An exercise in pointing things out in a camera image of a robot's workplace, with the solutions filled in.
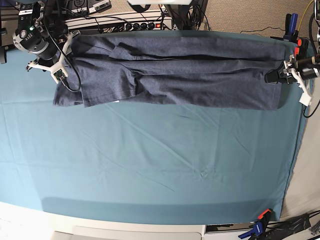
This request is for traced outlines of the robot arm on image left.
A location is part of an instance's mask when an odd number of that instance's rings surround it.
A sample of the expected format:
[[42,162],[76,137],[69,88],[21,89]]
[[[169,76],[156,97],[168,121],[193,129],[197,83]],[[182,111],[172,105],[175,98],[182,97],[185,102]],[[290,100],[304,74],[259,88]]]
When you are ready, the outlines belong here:
[[50,28],[46,0],[20,3],[19,8],[17,29],[12,36],[13,44],[17,49],[36,56],[26,69],[50,72],[56,79],[66,78],[68,73],[64,62],[69,61],[67,56],[72,52],[71,42],[80,32],[69,31],[59,19]]

